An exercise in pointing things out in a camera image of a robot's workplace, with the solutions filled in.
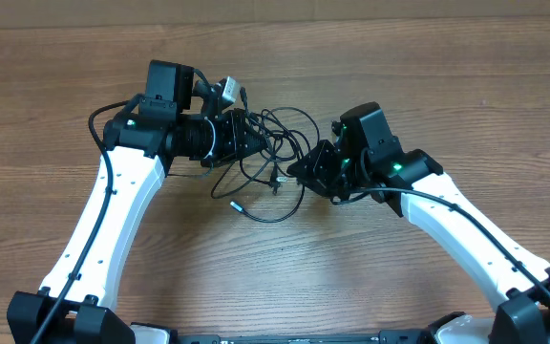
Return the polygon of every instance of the cable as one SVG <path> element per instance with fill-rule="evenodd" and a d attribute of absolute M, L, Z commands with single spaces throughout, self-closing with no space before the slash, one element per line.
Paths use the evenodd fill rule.
<path fill-rule="evenodd" d="M 209 170 L 203 174 L 199 174 L 199 175 L 184 175 L 184 174 L 177 174 L 177 173 L 169 173 L 167 175 L 167 177 L 185 177 L 185 178 L 196 178 L 196 179 L 202 179 L 202 178 L 205 178 L 207 176 L 209 176 L 211 174 L 211 172 L 214 170 L 214 162 L 213 161 L 209 161 L 209 163 L 211 164 L 211 166 L 209 167 Z"/>
<path fill-rule="evenodd" d="M 207 90 L 209 90 L 209 94 L 211 94 L 211 84 L 209 83 L 209 81 L 207 81 L 205 74 L 203 74 L 198 68 L 193 68 L 192 70 L 201 79 L 205 86 L 207 86 Z"/>
<path fill-rule="evenodd" d="M 408 189 L 403 189 L 403 188 L 397 188 L 397 187 L 368 187 L 368 188 L 361 188 L 361 189 L 357 189 L 357 190 L 353 190 L 351 191 L 351 193 L 362 193 L 362 194 L 365 194 L 365 193 L 369 193 L 369 192 L 376 192 L 376 191 L 381 191 L 381 192 L 398 192 L 398 193 L 406 193 L 406 194 L 410 194 L 410 195 L 414 195 L 414 196 L 418 196 L 418 197 L 422 197 L 422 198 L 425 198 L 427 200 L 430 200 L 430 201 L 433 201 L 433 202 L 436 202 L 436 203 L 439 203 L 439 204 L 443 204 L 443 205 L 446 205 L 447 207 L 449 207 L 451 210 L 454 210 L 456 211 L 457 213 L 459 213 L 460 215 L 462 215 L 463 217 L 465 217 L 468 221 L 471 222 L 471 224 L 475 225 L 476 228 L 481 232 L 483 233 L 483 235 L 485 235 L 485 237 L 487 237 L 487 239 L 504 255 L 504 257 L 506 257 L 506 259 L 508 261 L 510 261 L 513 266 L 515 268 L 517 268 L 517 270 L 521 271 L 521 273 L 528 279 L 530 280 L 530 282 L 532 282 L 534 284 L 534 286 L 536 286 L 536 288 L 538 290 L 540 290 L 540 292 L 544 295 L 544 297 L 546 298 L 547 302 L 550 303 L 550 291 L 541 283 L 541 281 L 539 281 L 536 277 L 534 277 L 534 275 L 532 273 L 530 273 L 530 271 L 528 271 L 525 266 L 523 265 L 523 263 L 521 263 L 520 261 L 517 260 L 517 258 L 515 258 L 515 256 L 513 256 L 513 254 L 511 254 L 511 252 L 509 252 L 497 239 L 496 237 L 494 237 L 494 235 L 484 226 L 481 224 L 481 222 L 479 222 L 473 215 L 471 215 L 469 212 L 467 212 L 466 210 L 462 209 L 458 204 L 454 204 L 454 203 L 451 203 L 449 201 L 446 201 L 446 200 L 443 200 L 439 197 L 436 197 L 434 195 L 431 195 L 431 194 L 428 194 L 428 193 L 425 193 L 425 192 L 421 192 L 421 191 L 415 191 L 415 190 L 408 190 Z"/>
<path fill-rule="evenodd" d="M 370 149 L 368 147 L 362 148 L 362 152 L 360 152 L 360 170 L 362 171 L 362 177 L 364 177 L 364 182 L 369 183 L 370 182 L 370 176 L 367 172 L 367 167 L 364 162 L 364 156 L 368 154 Z"/>
<path fill-rule="evenodd" d="M 290 178 L 291 176 L 287 175 L 284 172 L 284 170 L 282 169 L 280 164 L 282 162 L 287 162 L 287 161 L 299 161 L 300 159 L 302 159 L 305 156 L 305 153 L 303 152 L 303 148 L 302 148 L 300 142 L 298 141 L 298 139 L 296 138 L 296 135 L 300 136 L 305 141 L 305 143 L 307 144 L 307 151 L 311 150 L 311 145 L 310 145 L 307 137 L 298 130 L 288 130 L 279 121 L 279 119 L 274 115 L 274 112 L 284 111 L 284 110 L 292 110 L 292 111 L 297 111 L 297 112 L 305 115 L 311 121 L 311 123 L 313 123 L 313 125 L 315 126 L 315 130 L 316 130 L 316 133 L 317 133 L 317 140 L 318 141 L 320 140 L 320 130 L 317 126 L 317 123 L 315 122 L 315 120 L 313 120 L 313 118 L 308 113 L 306 113 L 306 112 L 304 112 L 300 109 L 292 108 L 292 107 L 282 107 L 282 108 L 277 108 L 277 109 L 274 109 L 274 110 L 263 109 L 260 114 L 251 113 L 249 111 L 249 108 L 248 108 L 248 105 L 247 105 L 247 93 L 246 93 L 244 87 L 241 88 L 240 94 L 241 94 L 241 99 L 242 99 L 242 102 L 243 102 L 243 107 L 245 109 L 244 117 L 248 120 L 249 125 L 251 125 L 252 127 L 257 127 L 258 128 L 258 133 L 261 134 L 263 136 L 264 140 L 266 141 L 267 148 L 259 152 L 260 155 L 265 160 L 265 162 L 261 166 L 261 168 L 258 170 L 257 173 L 255 173 L 253 176 L 250 176 L 249 174 L 247 174 L 247 172 L 245 172 L 245 169 L 243 168 L 243 159 L 239 160 L 240 170 L 241 170 L 242 174 L 247 178 L 247 181 L 244 184 L 242 184 L 241 186 L 239 186 L 239 187 L 237 187 L 237 188 L 235 188 L 231 191 L 227 191 L 227 192 L 224 192 L 220 195 L 216 195 L 215 192 L 216 192 L 218 186 L 220 185 L 223 178 L 226 176 L 226 174 L 230 171 L 230 169 L 233 166 L 233 163 L 231 163 L 224 170 L 224 172 L 222 173 L 220 178 L 216 181 L 216 184 L 211 189 L 211 197 L 214 198 L 214 199 L 220 199 L 220 198 L 223 198 L 223 197 L 231 196 L 231 195 L 241 191 L 244 187 L 248 186 L 252 182 L 269 185 L 271 187 L 277 187 L 277 186 L 274 186 L 274 182 L 267 182 L 267 181 L 262 181 L 262 180 L 258 179 L 258 176 L 272 162 L 273 162 L 274 166 L 273 166 L 273 174 L 271 174 L 271 179 L 273 178 L 272 176 L 273 175 L 276 176 L 277 173 L 282 173 L 282 175 L 286 176 L 287 178 Z M 269 129 L 269 128 L 267 128 L 266 127 L 266 122 L 267 121 L 275 124 L 279 129 Z M 285 141 L 287 141 L 290 148 L 292 149 L 292 155 L 290 155 L 288 157 L 282 157 L 282 156 L 278 155 L 278 153 L 282 149 Z M 249 218 L 251 220 L 254 220 L 254 221 L 257 221 L 257 222 L 260 222 L 260 223 L 273 224 L 273 223 L 278 223 L 278 222 L 284 221 L 284 220 L 288 219 L 289 217 L 291 217 L 292 215 L 294 215 L 298 211 L 304 197 L 305 197 L 305 187 L 303 186 L 302 189 L 301 189 L 301 194 L 299 196 L 299 199 L 298 199 L 296 205 L 285 216 L 283 216 L 281 218 L 278 218 L 278 219 L 261 219 L 259 217 L 254 216 L 254 215 L 251 215 L 241 205 L 239 205 L 235 202 L 231 202 L 231 206 L 233 206 L 237 211 L 239 211 L 240 213 L 242 213 L 244 216 L 246 216 L 247 218 Z"/>
<path fill-rule="evenodd" d="M 363 200 L 364 198 L 366 198 L 367 196 L 369 196 L 369 192 L 364 192 L 364 193 L 361 193 L 359 196 L 355 196 L 355 197 L 352 197 L 348 200 L 344 200 L 344 201 L 334 201 L 334 198 L 331 198 L 330 199 L 330 202 L 332 203 L 332 205 L 345 205 L 345 204 L 352 204 L 354 202 L 358 202 L 360 200 Z"/>
<path fill-rule="evenodd" d="M 44 318 L 44 321 L 42 321 L 42 324 L 40 325 L 39 329 L 33 336 L 33 339 L 31 340 L 31 344 L 37 344 L 41 337 L 44 335 L 46 329 L 48 328 L 48 325 L 53 320 L 54 316 L 57 314 L 58 309 L 60 308 L 61 304 L 63 303 L 63 300 L 65 299 L 65 296 L 69 292 L 69 290 L 72 288 L 72 284 L 74 283 L 75 279 L 77 278 L 77 275 L 80 272 L 80 269 L 82 268 L 82 264 L 84 264 L 84 260 L 86 259 L 86 256 L 88 255 L 88 252 L 91 249 L 91 246 L 93 245 L 93 242 L 95 241 L 96 235 L 99 232 L 99 228 L 101 227 L 101 224 L 103 223 L 103 219 L 105 218 L 105 213 L 107 212 L 107 207 L 110 203 L 110 198 L 112 197 L 112 192 L 114 188 L 114 169 L 112 168 L 112 162 L 110 161 L 110 157 L 107 153 L 107 149 L 103 145 L 103 141 L 99 138 L 98 134 L 95 130 L 95 117 L 105 111 L 112 110 L 116 107 L 124 106 L 127 103 L 129 103 L 128 100 L 121 101 L 115 104 L 111 104 L 108 106 L 104 106 L 100 109 L 97 109 L 94 111 L 89 117 L 88 117 L 88 129 L 91 131 L 91 135 L 93 136 L 93 140 L 95 140 L 96 146 L 99 148 L 99 151 L 101 151 L 101 156 L 103 157 L 103 161 L 105 162 L 105 169 L 107 170 L 107 186 L 105 187 L 105 197 L 103 198 L 103 204 L 101 205 L 101 210 L 99 211 L 98 216 L 96 217 L 95 225 L 93 226 L 93 230 L 91 231 L 90 236 L 88 237 L 88 240 L 86 241 L 86 244 L 84 245 L 84 248 L 82 249 L 82 252 L 80 253 L 79 257 L 77 258 L 77 262 L 75 263 L 74 269 L 69 274 L 69 278 L 67 279 L 67 283 L 65 283 L 65 286 L 61 290 L 61 292 L 58 294 L 58 297 L 56 298 L 56 301 L 54 301 L 53 307 L 50 309 L 46 317 Z"/>
<path fill-rule="evenodd" d="M 287 220 L 289 217 L 296 214 L 296 211 L 298 211 L 298 208 L 301 206 L 301 203 L 303 202 L 304 197 L 305 197 L 305 186 L 303 185 L 303 188 L 301 189 L 301 196 L 298 198 L 298 202 L 296 203 L 294 208 L 290 212 L 288 212 L 285 216 L 283 216 L 279 219 L 274 219 L 274 220 L 266 220 L 266 219 L 261 219 L 259 217 L 256 217 L 256 216 L 248 213 L 247 210 L 245 210 L 245 208 L 243 208 L 240 204 L 238 204 L 234 201 L 232 201 L 230 203 L 230 205 L 233 208 L 235 208 L 235 210 L 239 211 L 240 213 L 242 213 L 243 215 L 245 215 L 249 219 L 252 219 L 254 221 L 257 221 L 257 222 L 263 223 L 263 224 L 276 224 L 276 223 L 279 223 L 281 221 Z"/>

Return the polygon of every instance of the black cable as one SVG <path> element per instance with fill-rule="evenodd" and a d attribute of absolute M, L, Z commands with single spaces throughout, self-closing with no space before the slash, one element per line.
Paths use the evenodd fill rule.
<path fill-rule="evenodd" d="M 352 197 L 348 200 L 344 200 L 344 201 L 334 201 L 334 198 L 331 198 L 330 199 L 330 202 L 332 203 L 332 205 L 345 205 L 345 204 L 352 204 L 354 202 L 358 202 L 360 200 L 363 200 L 364 198 L 366 198 L 367 196 L 369 196 L 369 192 L 364 192 L 364 193 L 361 193 L 360 195 L 358 196 L 355 196 L 355 197 Z"/>
<path fill-rule="evenodd" d="M 88 240 L 86 241 L 86 244 L 84 245 L 84 248 L 82 249 L 82 252 L 80 253 L 79 257 L 77 258 L 77 262 L 75 263 L 74 269 L 69 274 L 69 278 L 67 279 L 67 283 L 65 283 L 65 286 L 61 290 L 61 292 L 58 294 L 58 297 L 56 298 L 56 301 L 54 301 L 53 307 L 50 309 L 46 317 L 44 318 L 44 321 L 42 321 L 42 324 L 40 325 L 39 329 L 33 336 L 33 339 L 31 340 L 31 344 L 37 344 L 41 337 L 44 335 L 45 331 L 48 329 L 48 325 L 53 320 L 54 316 L 57 314 L 58 309 L 60 308 L 61 304 L 63 303 L 63 300 L 65 299 L 65 296 L 69 292 L 69 290 L 72 288 L 72 284 L 74 283 L 75 279 L 77 279 L 77 275 L 80 272 L 80 269 L 82 268 L 82 265 L 84 264 L 84 260 L 86 259 L 86 256 L 88 255 L 88 252 L 91 249 L 91 246 L 93 245 L 93 242 L 95 241 L 96 235 L 99 232 L 99 228 L 101 227 L 101 224 L 103 223 L 103 219 L 105 218 L 105 213 L 107 212 L 107 207 L 110 203 L 110 198 L 112 197 L 112 192 L 114 188 L 114 169 L 112 168 L 112 162 L 110 161 L 110 157 L 107 153 L 107 149 L 103 145 L 103 141 L 99 138 L 98 134 L 95 130 L 95 117 L 99 115 L 100 113 L 103 113 L 108 110 L 112 110 L 116 107 L 124 106 L 129 101 L 121 101 L 115 104 L 111 104 L 108 106 L 104 106 L 100 109 L 97 109 L 94 111 L 89 117 L 88 117 L 88 129 L 91 131 L 91 135 L 93 136 L 93 140 L 95 140 L 96 146 L 99 148 L 99 151 L 101 151 L 101 156 L 103 157 L 103 161 L 105 162 L 105 169 L 107 170 L 107 186 L 105 187 L 105 197 L 103 198 L 103 204 L 101 205 L 101 210 L 99 211 L 98 216 L 96 217 L 95 225 L 93 226 L 93 230 L 91 231 L 91 234 L 88 237 Z"/>
<path fill-rule="evenodd" d="M 485 235 L 485 237 L 506 257 L 508 261 L 510 261 L 517 270 L 521 271 L 521 273 L 528 279 L 530 282 L 536 286 L 538 290 L 544 295 L 547 302 L 550 303 L 550 291 L 539 281 L 530 271 L 528 271 L 523 263 L 517 260 L 511 252 L 509 252 L 497 239 L 494 237 L 494 235 L 479 222 L 473 215 L 471 215 L 466 210 L 462 209 L 458 204 L 451 203 L 449 201 L 446 201 L 444 199 L 441 199 L 439 197 L 436 197 L 434 195 L 421 192 L 421 191 L 415 191 L 415 190 L 408 190 L 403 188 L 397 188 L 397 187 L 368 187 L 368 188 L 361 188 L 357 190 L 351 191 L 351 193 L 369 193 L 369 192 L 399 192 L 399 193 L 406 193 L 418 197 L 425 198 L 427 200 L 446 205 L 451 210 L 456 211 L 458 214 L 462 215 L 464 218 L 466 218 L 468 221 L 471 222 L 471 224 L 475 225 L 476 228 Z"/>
<path fill-rule="evenodd" d="M 243 107 L 245 109 L 245 111 L 244 111 L 245 118 L 247 118 L 247 120 L 249 121 L 249 124 L 252 127 L 257 127 L 258 128 L 259 134 L 261 134 L 263 136 L 264 140 L 267 142 L 268 147 L 259 152 L 260 155 L 265 160 L 265 163 L 261 166 L 261 168 L 259 169 L 259 171 L 256 174 L 254 174 L 253 176 L 250 176 L 245 172 L 245 170 L 243 168 L 243 159 L 239 160 L 240 170 L 241 170 L 242 174 L 247 178 L 247 181 L 244 184 L 242 184 L 241 186 L 239 186 L 239 187 L 237 187 L 237 188 L 235 188 L 231 191 L 225 192 L 221 195 L 215 195 L 216 189 L 218 188 L 218 186 L 222 182 L 225 175 L 230 171 L 230 169 L 233 166 L 233 164 L 230 164 L 224 170 L 224 172 L 222 173 L 222 175 L 220 176 L 220 178 L 218 179 L 218 181 L 216 182 L 216 184 L 214 185 L 214 187 L 211 190 L 211 197 L 214 198 L 214 199 L 223 198 L 223 197 L 226 197 L 226 196 L 230 196 L 230 195 L 232 195 L 236 192 L 239 192 L 240 190 L 242 190 L 244 187 L 248 186 L 252 182 L 262 183 L 262 184 L 269 185 L 269 186 L 273 187 L 273 184 L 271 182 L 262 181 L 262 180 L 257 179 L 257 177 L 266 169 L 266 167 L 271 162 L 274 163 L 274 166 L 273 166 L 274 170 L 277 170 L 278 172 L 281 172 L 282 175 L 284 175 L 288 178 L 291 177 L 291 176 L 287 175 L 284 172 L 284 170 L 282 169 L 280 163 L 281 162 L 287 162 L 287 161 L 294 161 L 294 160 L 299 161 L 300 159 L 302 159 L 305 156 L 305 154 L 303 152 L 303 148 L 301 147 L 301 144 L 300 144 L 300 142 L 298 141 L 298 139 L 296 138 L 295 135 L 298 135 L 301 138 L 303 138 L 303 140 L 307 144 L 307 151 L 311 150 L 311 145 L 310 145 L 307 137 L 305 135 L 303 135 L 303 133 L 301 133 L 300 131 L 288 130 L 279 121 L 279 119 L 273 114 L 274 111 L 264 109 L 260 114 L 251 113 L 249 111 L 249 108 L 248 108 L 248 105 L 247 105 L 247 93 L 245 92 L 245 88 L 242 88 L 240 90 L 240 93 L 241 93 L 241 98 L 242 98 L 242 102 L 243 102 Z M 306 112 L 304 112 L 302 110 L 292 108 L 292 107 L 277 108 L 275 111 L 283 111 L 283 110 L 297 111 L 297 112 L 305 115 L 311 121 L 311 123 L 313 123 L 313 125 L 315 126 L 315 129 L 316 129 L 316 132 L 317 132 L 317 138 L 318 138 L 318 141 L 319 141 L 319 139 L 320 139 L 319 128 L 317 126 L 317 123 L 313 120 L 313 118 L 311 118 L 311 116 L 309 114 L 307 114 Z M 275 125 L 277 125 L 279 127 L 279 129 L 271 130 L 271 129 L 267 128 L 266 123 L 265 123 L 266 121 L 274 123 Z M 284 145 L 284 141 L 287 141 L 290 148 L 292 149 L 292 155 L 290 155 L 289 157 L 281 157 L 281 156 L 278 155 L 279 151 L 282 149 L 282 147 Z M 240 211 L 240 212 L 244 216 L 248 217 L 251 220 L 254 220 L 254 221 L 257 221 L 257 222 L 260 222 L 260 223 L 272 224 L 272 223 L 278 223 L 278 222 L 284 221 L 284 220 L 288 219 L 290 216 L 294 215 L 298 211 L 304 197 L 305 197 L 305 187 L 303 186 L 302 189 L 301 189 L 301 194 L 299 196 L 299 199 L 298 199 L 296 205 L 294 206 L 294 208 L 292 208 L 292 210 L 290 212 L 288 212 L 285 216 L 283 216 L 281 218 L 278 218 L 278 219 L 272 219 L 272 220 L 271 219 L 261 219 L 259 217 L 253 216 L 250 213 L 248 213 L 246 210 L 244 210 L 240 205 L 238 205 L 234 202 L 232 202 L 231 205 L 234 204 L 233 207 L 235 207 L 235 209 L 237 209 L 238 211 L 240 211 L 240 209 L 243 209 L 243 211 Z"/>
<path fill-rule="evenodd" d="M 193 68 L 193 72 L 201 79 L 205 86 L 207 86 L 207 90 L 209 90 L 209 94 L 211 94 L 211 84 L 209 83 L 209 81 L 207 81 L 207 78 L 201 72 L 201 70 L 198 68 Z"/>
<path fill-rule="evenodd" d="M 370 183 L 369 173 L 367 172 L 367 167 L 364 162 L 364 156 L 369 153 L 369 150 L 370 149 L 368 147 L 364 147 L 360 152 L 360 170 L 362 172 L 362 177 L 364 177 L 365 183 Z"/>
<path fill-rule="evenodd" d="M 219 200 L 221 198 L 224 198 L 224 197 L 227 197 L 227 196 L 230 196 L 234 193 L 237 193 L 239 191 L 241 191 L 241 189 L 243 189 L 244 187 L 248 186 L 250 183 L 252 183 L 256 177 L 258 177 L 261 173 L 263 173 L 264 169 L 268 166 L 268 164 L 271 162 L 271 160 L 267 160 L 263 166 L 258 170 L 258 172 L 256 172 L 256 174 L 254 174 L 249 180 L 247 180 L 245 183 L 243 183 L 243 185 L 237 187 L 236 189 L 234 190 L 231 190 L 231 191 L 228 191 L 228 192 L 225 192 L 221 195 L 214 195 L 214 193 L 216 192 L 216 189 L 218 188 L 218 185 L 220 184 L 220 182 L 224 179 L 224 176 L 226 175 L 226 173 L 228 173 L 228 171 L 230 170 L 230 168 L 235 164 L 234 162 L 232 162 L 230 165 L 228 165 L 228 167 L 226 167 L 226 169 L 224 170 L 224 172 L 222 173 L 222 175 L 220 176 L 220 178 L 218 179 L 218 181 L 216 182 L 216 184 L 214 185 L 214 187 L 211 188 L 211 198 L 214 199 L 214 200 Z"/>
<path fill-rule="evenodd" d="M 249 180 L 252 179 L 252 177 L 249 176 L 249 175 L 245 172 L 245 170 L 243 169 L 243 159 L 240 159 L 240 160 L 239 160 L 239 169 L 241 170 L 241 173 L 243 173 L 243 175 L 244 175 L 246 178 L 248 178 Z M 264 185 L 271 185 L 271 183 L 269 183 L 269 182 L 267 182 L 267 181 L 259 180 L 259 179 L 257 179 L 257 178 L 255 178 L 253 181 L 254 181 L 254 182 L 258 182 L 258 183 L 262 183 L 262 184 L 264 184 Z"/>
<path fill-rule="evenodd" d="M 285 216 L 283 216 L 279 219 L 274 219 L 274 220 L 261 219 L 259 217 L 256 217 L 256 216 L 248 213 L 247 210 L 245 210 L 245 209 L 243 209 L 242 214 L 245 215 L 247 218 L 252 219 L 254 221 L 257 221 L 257 222 L 262 223 L 262 224 L 276 224 L 276 223 L 279 223 L 281 221 L 287 220 L 289 217 L 296 214 L 296 211 L 298 211 L 298 208 L 301 206 L 301 203 L 303 202 L 304 197 L 305 197 L 305 186 L 303 185 L 303 188 L 301 188 L 301 196 L 298 198 L 298 202 L 296 203 L 296 205 L 294 206 L 292 211 L 288 212 Z"/>
<path fill-rule="evenodd" d="M 177 173 L 169 173 L 167 177 L 185 177 L 185 178 L 196 178 L 196 179 L 203 179 L 211 174 L 211 172 L 214 170 L 214 162 L 209 161 L 211 166 L 209 167 L 209 170 L 203 174 L 199 175 L 184 175 L 184 174 L 177 174 Z"/>
<path fill-rule="evenodd" d="M 313 124 L 313 126 L 315 127 L 315 131 L 317 132 L 317 141 L 318 142 L 320 141 L 320 128 L 317 126 L 317 123 L 315 122 L 315 120 L 313 120 L 313 118 L 308 113 L 306 113 L 305 111 L 303 111 L 301 109 L 297 109 L 295 107 L 283 106 L 283 107 L 278 107 L 278 108 L 275 108 L 275 109 L 271 110 L 270 114 L 273 115 L 277 111 L 283 111 L 283 110 L 296 111 L 298 113 L 301 113 L 301 114 L 305 115 L 305 117 L 308 118 L 309 121 L 311 121 L 311 124 Z"/>

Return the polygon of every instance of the wood grain surface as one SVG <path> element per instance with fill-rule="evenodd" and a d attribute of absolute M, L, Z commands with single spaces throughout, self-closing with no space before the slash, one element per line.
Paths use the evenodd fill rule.
<path fill-rule="evenodd" d="M 550 0 L 0 0 L 0 29 L 550 15 Z"/>
<path fill-rule="evenodd" d="M 233 75 L 252 109 L 305 109 L 323 137 L 349 108 L 378 101 L 406 150 L 431 154 L 550 261 L 550 17 L 0 31 L 0 343 L 11 342 L 11 296 L 36 291 L 92 190 L 99 154 L 87 116 L 142 92 L 152 58 L 211 80 Z M 303 117 L 283 121 L 316 139 Z M 201 172 L 184 159 L 174 169 Z M 387 206 L 309 194 L 288 221 L 257 225 L 209 198 L 218 177 L 168 178 L 150 204 L 120 285 L 126 322 L 366 333 L 491 314 L 463 270 Z M 227 187 L 242 180 L 235 172 Z M 258 185 L 236 199 L 276 217 L 298 193 Z"/>

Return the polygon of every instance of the black mount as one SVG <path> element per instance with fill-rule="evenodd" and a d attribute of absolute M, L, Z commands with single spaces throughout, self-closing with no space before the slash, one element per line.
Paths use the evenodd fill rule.
<path fill-rule="evenodd" d="M 198 81 L 193 90 L 192 67 L 162 61 L 150 62 L 144 95 L 135 96 L 103 131 L 108 150 L 116 146 L 141 149 L 146 157 L 158 156 L 165 172 L 174 157 L 219 167 L 266 148 L 264 138 L 245 120 L 245 111 L 224 111 L 234 104 L 239 84 L 232 77 L 214 85 Z M 185 115 L 191 97 L 201 97 L 201 113 Z M 138 114 L 132 111 L 138 106 Z"/>
<path fill-rule="evenodd" d="M 348 200 L 351 191 L 370 186 L 413 189 L 413 183 L 420 179 L 443 173 L 442 166 L 423 151 L 403 152 L 376 102 L 345 112 L 341 121 L 332 123 L 332 132 L 337 137 L 335 143 L 320 141 L 287 169 L 320 196 Z M 402 217 L 399 193 L 371 195 Z"/>
<path fill-rule="evenodd" d="M 134 344 L 133 331 L 107 308 L 95 306 L 87 297 L 83 303 L 64 300 L 51 323 L 45 343 Z M 38 294 L 17 291 L 8 306 L 8 324 L 15 343 L 30 343 L 46 314 L 54 305 L 48 290 Z"/>
<path fill-rule="evenodd" d="M 549 278 L 543 283 L 550 290 Z M 509 300 L 499 305 L 490 344 L 550 344 L 550 304 L 536 287 L 525 292 L 507 292 Z M 537 302 L 546 306 L 541 310 Z"/>

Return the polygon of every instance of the black plastic part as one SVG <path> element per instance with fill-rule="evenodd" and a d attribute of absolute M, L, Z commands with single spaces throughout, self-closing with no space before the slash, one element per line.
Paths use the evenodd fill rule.
<path fill-rule="evenodd" d="M 144 156 L 159 156 L 166 173 L 173 162 L 173 152 L 167 149 L 167 139 L 176 123 L 169 119 L 139 116 L 121 111 L 103 128 L 103 144 L 107 150 L 116 146 L 141 149 Z"/>
<path fill-rule="evenodd" d="M 496 319 L 490 344 L 548 343 L 542 314 L 527 295 L 519 295 L 498 306 Z"/>
<path fill-rule="evenodd" d="M 220 337 L 213 334 L 183 335 L 176 344 L 220 344 Z"/>
<path fill-rule="evenodd" d="M 287 173 L 322 197 L 342 197 L 344 192 L 340 190 L 340 184 L 336 183 L 341 174 L 341 163 L 332 143 L 320 140 L 302 159 L 288 166 Z"/>
<path fill-rule="evenodd" d="M 8 305 L 8 325 L 17 344 L 29 343 L 53 302 L 44 295 L 17 291 Z"/>
<path fill-rule="evenodd" d="M 175 121 L 181 111 L 190 109 L 193 78 L 192 67 L 152 60 L 139 114 Z"/>
<path fill-rule="evenodd" d="M 201 160 L 203 167 L 209 167 L 211 162 L 220 167 L 266 149 L 266 140 L 247 124 L 243 109 L 226 111 L 211 122 L 216 129 L 216 141 L 213 156 Z"/>
<path fill-rule="evenodd" d="M 222 337 L 227 344 L 380 344 L 376 333 Z"/>
<path fill-rule="evenodd" d="M 14 342 L 30 343 L 53 304 L 54 298 L 44 294 L 17 291 L 7 314 Z M 75 319 L 66 318 L 69 312 L 76 312 Z M 42 342 L 134 344 L 135 334 L 107 308 L 65 300 Z"/>
<path fill-rule="evenodd" d="M 399 187 L 413 189 L 413 183 L 433 173 L 441 175 L 443 167 L 420 149 L 415 149 L 404 155 L 393 157 L 384 161 L 377 161 L 371 165 L 371 174 L 374 180 L 388 187 Z M 386 193 L 381 198 L 377 193 L 371 193 L 372 197 L 379 203 L 387 202 L 390 208 L 402 217 L 399 192 Z"/>
<path fill-rule="evenodd" d="M 426 330 L 383 330 L 379 342 L 384 344 L 429 344 L 432 336 Z"/>
<path fill-rule="evenodd" d="M 543 282 L 550 290 L 549 278 Z M 509 290 L 509 300 L 498 306 L 490 344 L 550 344 L 550 305 L 536 287 Z M 540 302 L 548 308 L 541 310 Z"/>
<path fill-rule="evenodd" d="M 338 136 L 335 144 L 318 142 L 287 169 L 320 196 L 348 200 L 351 190 L 378 185 L 413 189 L 413 183 L 422 178 L 443 173 L 442 166 L 423 151 L 403 152 L 376 102 L 345 112 L 340 122 L 332 123 L 332 131 Z M 370 195 L 379 203 L 387 202 L 402 217 L 400 193 Z"/>
<path fill-rule="evenodd" d="M 341 145 L 346 157 L 359 156 L 364 147 L 373 153 L 370 162 L 388 160 L 403 154 L 398 138 L 391 134 L 388 121 L 376 102 L 354 107 L 341 116 L 341 123 L 349 132 Z"/>

